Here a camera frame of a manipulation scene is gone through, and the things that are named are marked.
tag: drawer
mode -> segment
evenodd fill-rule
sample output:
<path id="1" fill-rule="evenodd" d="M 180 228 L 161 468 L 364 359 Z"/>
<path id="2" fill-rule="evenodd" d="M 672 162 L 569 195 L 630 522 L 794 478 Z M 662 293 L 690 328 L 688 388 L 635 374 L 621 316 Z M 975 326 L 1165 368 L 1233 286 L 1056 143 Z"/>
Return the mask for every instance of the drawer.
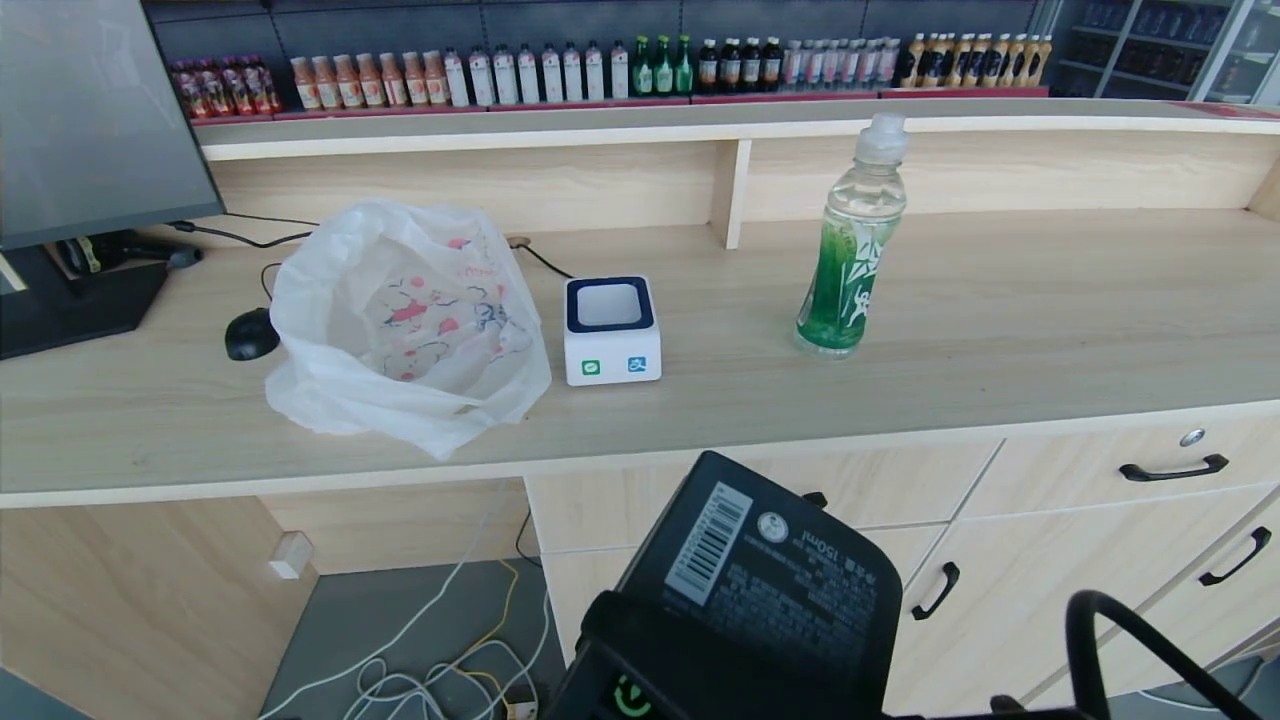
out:
<path id="1" fill-rule="evenodd" d="M 884 551 L 905 583 L 942 534 L 943 528 L 945 525 L 923 525 L 867 530 L 863 536 Z M 573 660 L 573 643 L 577 642 L 586 609 L 602 591 L 617 587 L 618 578 L 627 569 L 635 551 L 635 547 L 625 547 L 543 556 L 547 592 L 550 594 L 552 611 L 556 614 L 556 629 L 559 633 L 566 665 Z"/>
<path id="2" fill-rule="evenodd" d="M 1203 430 L 1199 442 L 1180 442 Z M 1212 469 L 1206 457 L 1228 465 Z M 1135 482 L 1120 468 L 1193 477 Z M 1009 438 L 961 518 L 1108 505 L 1280 480 L 1280 418 Z"/>
<path id="3" fill-rule="evenodd" d="M 950 520 L 996 445 L 740 461 L 799 495 L 822 492 L 827 512 L 850 527 L 867 528 Z M 530 475 L 525 487 L 538 542 L 544 552 L 637 546 L 687 471 L 689 465 L 663 465 Z"/>

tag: cabinet door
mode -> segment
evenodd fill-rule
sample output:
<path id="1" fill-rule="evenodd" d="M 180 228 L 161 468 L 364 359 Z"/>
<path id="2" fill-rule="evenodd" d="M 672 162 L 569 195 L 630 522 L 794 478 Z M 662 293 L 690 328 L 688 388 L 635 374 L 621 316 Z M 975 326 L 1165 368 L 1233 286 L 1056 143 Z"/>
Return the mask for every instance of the cabinet door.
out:
<path id="1" fill-rule="evenodd" d="M 1280 616 L 1280 498 L 1204 553 L 1142 616 L 1202 666 L 1274 623 Z M 1181 679 L 1128 633 L 1114 634 L 1098 652 L 1108 696 Z M 1071 680 L 1064 674 L 1034 705 L 1070 702 Z"/>
<path id="2" fill-rule="evenodd" d="M 1266 497 L 1266 487 L 954 523 L 904 596 L 886 711 L 960 715 L 1023 697 L 1066 664 L 1066 602 L 1149 598 Z M 943 565 L 959 580 L 936 605 Z"/>
<path id="3" fill-rule="evenodd" d="M 822 492 L 827 512 L 852 528 L 951 519 L 996 442 L 744 459 L 744 465 L 799 495 Z M 731 457 L 736 454 L 727 452 Z M 618 469 L 525 479 L 544 552 L 640 544 L 689 465 Z"/>
<path id="4" fill-rule="evenodd" d="M 925 525 L 865 530 L 863 536 L 883 550 L 899 575 L 906 579 L 941 533 L 942 525 Z M 543 571 L 547 574 L 547 588 L 552 596 L 552 611 L 556 614 L 556 629 L 566 664 L 573 660 L 573 643 L 577 642 L 586 609 L 596 594 L 618 584 L 618 578 L 627 569 L 635 551 L 636 548 L 627 547 L 543 556 Z"/>
<path id="5" fill-rule="evenodd" d="M 1193 443 L 1189 433 L 1203 430 Z M 1220 471 L 1207 457 L 1228 460 Z M 1120 468 L 1196 477 L 1135 482 Z M 1184 423 L 1068 436 L 1011 437 L 982 477 L 960 518 L 1156 500 L 1280 482 L 1280 418 Z"/>

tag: black computer mouse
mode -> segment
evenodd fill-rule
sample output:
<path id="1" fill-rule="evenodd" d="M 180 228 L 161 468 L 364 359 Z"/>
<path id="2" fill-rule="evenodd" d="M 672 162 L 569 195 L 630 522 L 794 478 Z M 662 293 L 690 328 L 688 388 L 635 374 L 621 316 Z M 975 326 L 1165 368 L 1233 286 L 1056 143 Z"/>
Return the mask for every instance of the black computer mouse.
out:
<path id="1" fill-rule="evenodd" d="M 227 325 L 227 356 L 232 360 L 256 360 L 278 345 L 280 336 L 271 327 L 266 307 L 250 310 Z"/>

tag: black handle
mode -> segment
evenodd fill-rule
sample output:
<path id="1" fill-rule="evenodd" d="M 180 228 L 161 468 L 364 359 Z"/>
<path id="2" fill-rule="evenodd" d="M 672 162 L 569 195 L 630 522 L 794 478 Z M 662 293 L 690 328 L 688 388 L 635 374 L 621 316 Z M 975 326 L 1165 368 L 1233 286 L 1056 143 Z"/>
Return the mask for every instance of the black handle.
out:
<path id="1" fill-rule="evenodd" d="M 1212 475 L 1213 473 L 1221 473 L 1222 468 L 1230 462 L 1226 457 L 1213 454 L 1204 456 L 1204 466 L 1197 468 L 1196 470 L 1183 470 L 1181 473 L 1148 473 L 1137 465 L 1121 465 L 1120 474 L 1125 477 L 1126 480 L 1133 480 L 1135 483 L 1155 483 L 1157 480 L 1176 480 L 1180 478 L 1198 478 L 1201 475 Z"/>
<path id="2" fill-rule="evenodd" d="M 1204 573 L 1203 575 L 1199 577 L 1201 584 L 1207 588 L 1211 585 L 1216 585 L 1219 583 L 1225 583 L 1228 578 L 1238 573 L 1240 568 L 1248 565 L 1251 560 L 1253 560 L 1254 557 L 1258 556 L 1260 552 L 1262 552 L 1262 548 L 1266 547 L 1268 542 L 1271 542 L 1271 530 L 1260 527 L 1258 529 L 1249 533 L 1249 537 L 1253 538 L 1253 552 L 1248 553 L 1244 557 L 1244 560 L 1236 562 L 1235 568 L 1231 568 L 1231 570 L 1228 571 L 1228 574 L 1225 575 L 1215 575 L 1213 573 Z"/>
<path id="3" fill-rule="evenodd" d="M 911 618 L 915 618 L 916 620 L 928 620 L 931 615 L 937 612 L 938 606 L 942 605 L 942 601 L 946 600 L 948 594 L 951 594 L 951 591 L 955 589 L 956 583 L 960 582 L 960 568 L 956 568 L 955 562 L 948 561 L 946 565 L 943 565 L 942 574 L 947 577 L 947 584 L 942 588 L 942 594 L 938 596 L 938 600 L 933 601 L 933 606 L 929 607 L 928 610 L 920 607 L 919 605 L 913 607 Z"/>

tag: barcode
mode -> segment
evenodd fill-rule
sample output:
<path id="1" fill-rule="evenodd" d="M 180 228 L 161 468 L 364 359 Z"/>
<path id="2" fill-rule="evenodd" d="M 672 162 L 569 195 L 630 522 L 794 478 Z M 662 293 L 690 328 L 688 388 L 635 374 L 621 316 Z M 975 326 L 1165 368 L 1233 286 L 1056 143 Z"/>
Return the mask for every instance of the barcode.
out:
<path id="1" fill-rule="evenodd" d="M 667 571 L 667 587 L 698 605 L 705 605 L 750 507 L 750 497 L 724 483 L 716 483 L 680 555 Z"/>

